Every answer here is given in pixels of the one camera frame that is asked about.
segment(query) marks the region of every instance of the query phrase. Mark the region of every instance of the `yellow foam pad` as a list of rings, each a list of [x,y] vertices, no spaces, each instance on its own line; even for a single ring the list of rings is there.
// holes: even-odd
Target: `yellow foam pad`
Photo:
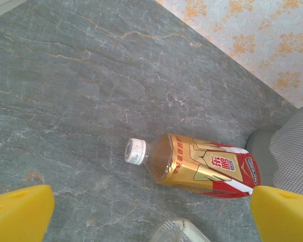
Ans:
[[[42,241],[54,206],[54,196],[48,185],[1,194],[0,242]]]
[[[303,242],[303,195],[257,186],[250,209],[263,242]]]

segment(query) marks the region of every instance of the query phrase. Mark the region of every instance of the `bottle label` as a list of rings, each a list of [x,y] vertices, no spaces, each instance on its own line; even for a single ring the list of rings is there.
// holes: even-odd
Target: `bottle label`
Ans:
[[[228,145],[169,134],[173,160],[159,183],[192,192],[235,198],[260,185],[257,164],[248,151]]]

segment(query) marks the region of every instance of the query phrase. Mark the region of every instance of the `bottle cap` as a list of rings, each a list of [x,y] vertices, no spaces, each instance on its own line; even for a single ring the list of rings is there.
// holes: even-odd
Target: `bottle cap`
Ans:
[[[125,161],[140,165],[146,154],[146,141],[130,139],[126,147]]]

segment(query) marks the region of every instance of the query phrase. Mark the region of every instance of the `marble floor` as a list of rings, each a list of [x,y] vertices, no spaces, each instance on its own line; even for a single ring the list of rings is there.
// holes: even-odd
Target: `marble floor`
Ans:
[[[28,0],[0,17],[0,193],[51,185],[44,241],[148,241],[168,217],[260,241],[249,198],[154,184],[129,138],[244,147],[295,107],[154,0]]]

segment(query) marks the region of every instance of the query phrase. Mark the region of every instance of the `wallpaper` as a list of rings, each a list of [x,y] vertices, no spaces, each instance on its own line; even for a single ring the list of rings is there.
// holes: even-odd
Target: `wallpaper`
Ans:
[[[156,0],[296,107],[303,106],[303,0]]]

